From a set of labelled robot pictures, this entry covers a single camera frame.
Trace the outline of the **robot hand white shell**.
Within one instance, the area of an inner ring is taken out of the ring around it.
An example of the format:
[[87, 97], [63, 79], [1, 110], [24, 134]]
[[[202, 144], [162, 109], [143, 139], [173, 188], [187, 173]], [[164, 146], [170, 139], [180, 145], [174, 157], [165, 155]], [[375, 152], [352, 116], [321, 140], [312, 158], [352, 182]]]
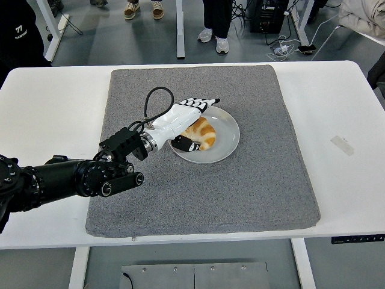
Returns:
[[188, 98], [174, 104], [163, 116], [153, 122], [153, 129], [144, 131], [152, 138], [155, 152], [160, 150], [167, 140], [173, 140], [196, 122], [199, 117], [220, 99]]

